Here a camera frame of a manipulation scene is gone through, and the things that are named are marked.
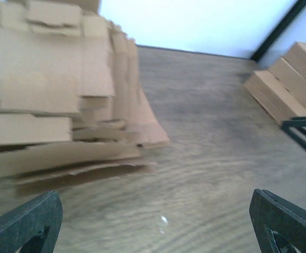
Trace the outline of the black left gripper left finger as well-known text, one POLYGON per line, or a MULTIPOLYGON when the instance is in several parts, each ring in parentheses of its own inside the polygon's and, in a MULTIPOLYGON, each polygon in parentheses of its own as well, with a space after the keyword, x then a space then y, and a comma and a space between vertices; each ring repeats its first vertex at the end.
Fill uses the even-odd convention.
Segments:
POLYGON ((62 221, 58 193, 43 193, 0 216, 0 252, 53 252, 62 221))

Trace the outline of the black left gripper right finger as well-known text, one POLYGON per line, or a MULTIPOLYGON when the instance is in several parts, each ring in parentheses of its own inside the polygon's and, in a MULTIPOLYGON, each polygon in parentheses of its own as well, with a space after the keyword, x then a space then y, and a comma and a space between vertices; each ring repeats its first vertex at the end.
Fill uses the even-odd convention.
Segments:
POLYGON ((249 214, 261 252, 306 252, 306 210, 255 189, 249 214))

